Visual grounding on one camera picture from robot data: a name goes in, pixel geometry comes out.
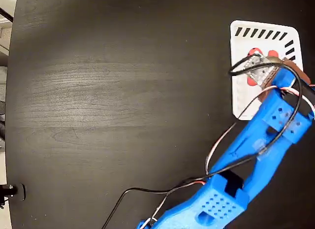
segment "black wire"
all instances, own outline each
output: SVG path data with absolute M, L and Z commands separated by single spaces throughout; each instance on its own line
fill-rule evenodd
M 152 193 L 152 194 L 160 194 L 160 195 L 164 195 L 167 194 L 168 192 L 170 192 L 172 189 L 170 190 L 165 190 L 165 191 L 155 191 L 155 190 L 149 190 L 149 189 L 145 189 L 145 188 L 138 188 L 138 187 L 133 187 L 133 188 L 129 188 L 127 190 L 125 190 L 121 196 L 119 197 L 117 203 L 115 204 L 115 207 L 113 208 L 113 210 L 111 211 L 111 213 L 109 214 L 108 218 L 106 219 L 106 222 L 104 223 L 104 225 L 102 226 L 102 229 L 105 229 L 109 223 L 109 221 L 111 220 L 111 218 L 113 217 L 114 213 L 116 212 L 119 204 L 122 202 L 123 198 L 125 197 L 125 195 L 127 193 L 129 193 L 130 191 L 141 191 L 141 192 L 146 192 L 146 193 Z
M 166 196 L 164 197 L 163 200 L 166 200 L 167 197 L 170 196 L 170 194 L 172 194 L 173 192 L 175 192 L 175 191 L 177 191 L 177 190 L 179 190 L 179 189 L 182 189 L 182 188 L 185 188 L 185 187 L 188 187 L 188 186 L 192 186 L 192 185 L 189 185 L 189 184 L 192 183 L 192 182 L 194 182 L 194 181 L 196 181 L 196 180 L 191 180 L 190 182 L 187 182 L 187 183 L 185 183 L 185 184 L 183 184 L 183 185 L 181 185 L 181 186 L 176 186 L 176 187 L 174 187 L 174 188 L 171 189 L 169 192 L 167 192 L 167 194 L 166 194 Z M 154 213 L 156 212 L 157 208 L 154 210 L 154 212 L 153 212 L 153 214 L 152 214 L 152 216 L 151 216 L 151 218 L 150 218 L 150 224 L 151 224 L 151 226 L 153 226 L 153 217 L 154 217 Z
M 259 152 L 255 153 L 255 154 L 252 154 L 252 155 L 247 155 L 247 156 L 244 156 L 243 158 L 237 160 L 237 161 L 234 161 L 232 162 L 231 164 L 229 164 L 228 166 L 218 170 L 218 171 L 215 171 L 215 172 L 212 172 L 208 175 L 205 175 L 205 176 L 202 176 L 202 177 L 197 177 L 197 178 L 188 178 L 184 181 L 182 181 L 180 184 L 178 184 L 176 187 L 170 189 L 170 190 L 166 190 L 166 191 L 155 191 L 155 190 L 149 190 L 149 189 L 144 189 L 144 188 L 130 188 L 126 191 L 124 191 L 122 193 L 122 195 L 119 197 L 115 207 L 113 208 L 113 210 L 111 211 L 111 213 L 109 214 L 106 222 L 104 223 L 102 229 L 105 229 L 106 226 L 108 225 L 110 219 L 113 217 L 114 213 L 116 212 L 119 204 L 121 203 L 121 201 L 123 200 L 124 196 L 130 192 L 130 191 L 142 191 L 142 192 L 146 192 L 146 193 L 152 193 L 152 194 L 166 194 L 166 197 L 169 196 L 172 192 L 178 190 L 178 189 L 181 189 L 183 187 L 185 187 L 186 184 L 189 184 L 189 182 L 193 182 L 193 181 L 198 181 L 198 180 L 207 180 L 208 178 L 212 177 L 213 175 L 215 174 L 220 174 L 224 171 L 227 171 L 227 170 L 230 170 L 232 168 L 235 168 L 237 166 L 240 166 L 242 164 L 245 164 L 245 163 L 248 163 L 252 160 L 255 160 L 257 156 L 265 153 L 283 134 L 283 132 L 288 128 L 288 126 L 290 125 L 290 123 L 293 121 L 294 117 L 296 116 L 297 112 L 298 112 L 298 109 L 301 105 L 301 100 L 302 100 L 302 81 L 301 81 L 301 78 L 300 76 L 298 75 L 298 73 L 292 69 L 291 67 L 285 65 L 285 64 L 282 64 L 282 63 L 264 63 L 264 64 L 257 64 L 257 65 L 254 65 L 254 66 L 251 66 L 249 68 L 246 68 L 246 69 L 243 69 L 243 70 L 240 70 L 240 71 L 233 71 L 236 67 L 238 67 L 240 64 L 242 64 L 243 62 L 249 60 L 251 57 L 253 56 L 260 56 L 260 55 L 257 55 L 257 54 L 253 54 L 253 55 L 250 55 L 248 57 L 245 57 L 243 59 L 241 59 L 239 62 L 237 62 L 234 66 L 231 67 L 230 71 L 229 71 L 229 74 L 231 76 L 237 76 L 237 75 L 241 75 L 241 74 L 245 74 L 247 72 L 250 72 L 250 71 L 253 71 L 253 70 L 256 70 L 258 68 L 264 68 L 264 67 L 283 67 L 283 68 L 286 68 L 288 69 L 289 71 L 292 72 L 292 74 L 295 76 L 297 82 L 298 82 L 298 86 L 299 86 L 299 97 L 298 97 L 298 100 L 296 102 L 296 106 L 294 108 L 294 111 L 293 113 L 291 114 L 290 118 L 288 119 L 287 123 L 284 125 L 283 129 L 275 136 L 275 138 L 270 141 L 264 148 L 262 148 Z M 246 109 L 252 104 L 252 102 L 254 102 L 254 100 L 256 98 L 258 98 L 260 96 L 257 95 L 249 104 L 248 106 L 243 110 L 243 112 L 241 113 L 241 115 L 246 111 Z

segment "wood grain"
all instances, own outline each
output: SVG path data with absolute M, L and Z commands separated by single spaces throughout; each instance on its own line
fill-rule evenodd
M 6 160 L 9 183 L 24 183 L 27 199 L 10 202 L 13 228 L 100 228 L 124 189 L 203 174 L 210 146 L 234 120 L 226 72 L 233 20 L 296 27 L 304 69 L 314 68 L 308 0 L 271 1 L 18 0 Z M 313 203 L 303 201 L 315 190 L 305 180 L 315 170 L 313 144 L 309 134 L 288 153 L 231 228 L 313 224 Z M 108 229 L 135 228 L 159 201 L 130 194 Z

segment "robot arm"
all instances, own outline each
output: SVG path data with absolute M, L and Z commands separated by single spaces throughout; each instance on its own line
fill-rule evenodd
M 248 75 L 251 78 L 261 79 L 259 71 Z M 290 87 L 294 81 L 295 78 L 289 70 L 280 68 L 273 77 L 272 85 Z M 315 92 L 306 83 L 303 83 L 303 89 L 314 101 Z M 280 90 L 272 90 L 253 119 L 210 172 L 223 169 L 248 155 L 257 154 L 288 122 L 294 110 L 292 106 L 294 106 L 292 101 L 288 100 Z M 231 171 L 215 174 L 192 198 L 166 211 L 154 223 L 152 229 L 224 228 L 244 212 L 248 204 L 269 183 L 288 148 L 296 144 L 312 125 L 314 119 L 312 110 L 304 109 L 302 112 L 301 108 L 299 109 L 281 137 L 266 152 L 257 155 L 254 170 L 244 182 Z M 143 222 L 139 224 L 138 229 L 143 228 L 142 225 Z

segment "white tray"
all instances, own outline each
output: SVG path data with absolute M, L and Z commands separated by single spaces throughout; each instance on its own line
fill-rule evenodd
M 275 50 L 280 59 L 286 57 L 303 70 L 299 33 L 295 28 L 250 21 L 233 21 L 230 28 L 232 65 L 247 56 L 251 49 L 259 48 L 265 56 L 270 50 Z M 247 84 L 247 75 L 232 77 L 233 114 L 238 117 L 260 91 L 259 86 Z M 251 120 L 260 105 L 256 100 L 240 120 Z

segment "blue plastic link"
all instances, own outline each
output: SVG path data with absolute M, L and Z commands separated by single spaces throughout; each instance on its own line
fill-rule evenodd
M 249 196 L 238 189 L 232 197 L 224 189 L 227 180 L 213 176 L 192 198 L 166 211 L 152 229 L 223 228 L 244 212 Z

